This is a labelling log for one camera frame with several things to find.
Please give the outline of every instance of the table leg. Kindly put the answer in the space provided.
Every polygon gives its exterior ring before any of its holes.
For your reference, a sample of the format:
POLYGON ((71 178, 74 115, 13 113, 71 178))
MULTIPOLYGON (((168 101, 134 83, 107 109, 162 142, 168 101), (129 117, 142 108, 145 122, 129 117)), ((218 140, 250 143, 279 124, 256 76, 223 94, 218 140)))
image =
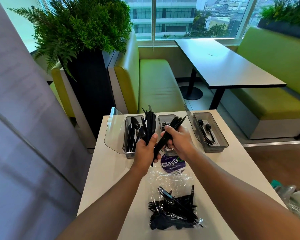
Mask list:
POLYGON ((223 93, 225 92, 225 88, 217 88, 216 92, 213 96, 212 102, 210 104, 209 109, 217 109, 222 98, 223 93))
POLYGON ((189 86, 180 87, 180 91, 184 99, 197 100, 202 98, 204 95, 199 88, 194 87, 196 76, 197 72, 194 68, 192 68, 189 86))

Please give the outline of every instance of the floor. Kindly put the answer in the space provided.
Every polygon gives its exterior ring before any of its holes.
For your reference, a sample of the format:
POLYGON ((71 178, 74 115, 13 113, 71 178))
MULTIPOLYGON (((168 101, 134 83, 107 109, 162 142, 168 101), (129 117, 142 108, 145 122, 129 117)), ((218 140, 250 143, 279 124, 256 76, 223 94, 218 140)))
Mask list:
MULTIPOLYGON (((178 83, 179 87, 187 86, 188 82, 180 82, 178 83)), ((205 110, 209 109, 212 98, 213 92, 208 89, 203 82, 196 82, 194 84, 195 87, 199 88, 203 92, 203 97, 198 100, 186 100, 185 103, 187 104, 190 110, 205 110)), ((241 144, 251 144, 251 143, 268 143, 268 142, 284 142, 284 141, 295 141, 294 138, 276 138, 276 139, 262 139, 262 140, 250 140, 248 137, 243 133, 240 127, 236 124, 236 122, 232 119, 231 115, 227 112, 222 104, 219 104, 217 108, 218 113, 229 126, 231 131, 237 137, 241 144)))
MULTIPOLYGON (((189 83, 180 82, 178 84, 179 86, 186 86, 189 83)), ((198 100, 185 100, 188 108, 190 110, 209 109, 213 92, 202 82, 196 82, 195 87, 203 92, 203 97, 198 100)), ((278 180, 285 186, 296 185, 297 188, 300 189, 300 144, 279 145, 280 142, 284 141, 296 141, 294 138, 250 140, 245 136, 222 104, 219 104, 217 111, 240 143, 245 146, 246 151, 269 182, 278 180), (249 144, 267 142, 279 143, 277 143, 278 145, 272 146, 248 147, 249 144)))

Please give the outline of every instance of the dining table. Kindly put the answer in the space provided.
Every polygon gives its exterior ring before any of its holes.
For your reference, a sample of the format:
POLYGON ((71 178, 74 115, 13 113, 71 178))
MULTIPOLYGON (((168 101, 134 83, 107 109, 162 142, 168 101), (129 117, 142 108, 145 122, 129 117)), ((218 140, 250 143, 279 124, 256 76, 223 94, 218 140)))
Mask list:
MULTIPOLYGON (((216 110, 192 111, 192 113, 194 112, 210 112, 216 124, 220 128, 220 131, 224 135, 224 138, 227 140, 229 146, 220 153, 205 153, 201 143, 197 140, 194 131, 192 130, 192 126, 188 117, 186 117, 182 125, 189 129, 194 145, 228 173, 231 173, 235 177, 256 187, 257 189, 273 198, 275 201, 279 202, 282 206, 284 206, 283 201, 280 199, 280 197, 264 177, 262 172, 253 162, 244 147, 240 144, 235 135, 229 129, 228 125, 221 118, 220 114, 216 110)), ((184 117, 187 115, 187 112, 176 111, 155 114, 156 118, 158 118, 159 115, 168 114, 174 114, 179 117, 184 117)), ((126 116, 133 116, 133 114, 118 115, 117 117, 119 117, 119 121, 123 122, 124 117, 126 116)), ((103 117, 90 169, 88 172, 88 177, 83 190, 78 215, 82 213, 87 207, 89 207, 93 202, 95 202, 98 198, 100 198, 105 192, 107 192, 107 190, 109 190, 117 181, 119 181, 120 178, 128 172, 133 163, 133 158, 128 159, 122 153, 122 151, 117 150, 114 147, 111 148, 107 146, 117 145, 117 148, 120 149, 121 147, 122 150, 123 141, 120 136, 116 136, 118 135, 118 133, 116 133, 116 130, 119 131, 122 126, 124 126, 124 123, 122 125, 117 124, 115 127, 111 128, 114 120, 115 116, 105 115, 103 117)), ((156 133, 160 135, 158 120, 156 120, 156 133)), ((135 198, 131 204, 131 207, 128 211, 127 217, 119 234, 119 240, 238 239, 231 228, 228 226, 228 224, 225 222, 221 214, 218 212, 216 206, 213 204, 207 192, 202 187, 187 163, 185 166, 185 170, 182 173, 191 175, 192 177, 193 183, 191 183, 191 185, 194 185, 194 204, 196 205, 196 212, 198 217, 203 219, 204 228, 183 228, 181 230, 177 230, 174 227, 170 227, 167 230, 151 230, 149 226, 149 218, 151 216, 151 212, 148 209, 149 196, 152 194, 151 188, 153 188, 151 179, 153 177, 156 177, 156 172, 159 171, 164 172, 160 162, 155 163, 153 168, 149 167, 147 175, 142 178, 135 198)), ((171 175, 169 180, 173 181, 172 177, 177 176, 171 175)))
POLYGON ((198 100, 195 87, 199 75, 209 89, 216 89, 209 109, 217 109, 225 89, 275 88, 287 84, 214 39, 176 39, 175 43, 192 64, 188 86, 181 86, 184 99, 198 100))

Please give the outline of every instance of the gray floor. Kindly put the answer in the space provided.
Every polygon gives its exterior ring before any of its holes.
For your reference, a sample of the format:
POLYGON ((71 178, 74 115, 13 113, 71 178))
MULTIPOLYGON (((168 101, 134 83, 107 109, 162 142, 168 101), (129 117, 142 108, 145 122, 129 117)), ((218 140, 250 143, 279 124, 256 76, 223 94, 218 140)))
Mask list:
MULTIPOLYGON (((188 82, 180 82, 178 83, 179 87, 188 85, 188 82)), ((199 88, 203 92, 203 97, 198 100, 186 100, 185 102, 190 110, 206 110, 209 109, 213 93, 210 89, 208 89, 203 82, 196 82, 194 84, 195 87, 199 88)), ((231 115, 227 112, 222 104, 219 104, 217 108, 218 113, 229 126, 231 131, 237 137, 241 144, 255 144, 255 143, 267 143, 267 142, 283 142, 283 141, 295 141, 294 138, 277 138, 277 139, 263 139, 263 140, 250 140, 240 127, 236 124, 236 122, 232 119, 231 115)))

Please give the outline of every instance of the green bench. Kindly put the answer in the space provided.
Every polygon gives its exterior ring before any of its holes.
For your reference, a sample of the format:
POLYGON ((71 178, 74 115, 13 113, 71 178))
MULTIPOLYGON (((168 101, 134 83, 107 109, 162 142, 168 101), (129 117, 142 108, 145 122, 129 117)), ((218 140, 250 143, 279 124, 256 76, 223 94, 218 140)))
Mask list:
POLYGON ((143 113, 151 105, 154 112, 184 111, 184 100, 166 60, 141 59, 134 30, 120 53, 114 71, 129 114, 143 113))
POLYGON ((237 53, 287 88, 228 89, 221 103, 250 139, 300 134, 300 39, 251 27, 237 53))

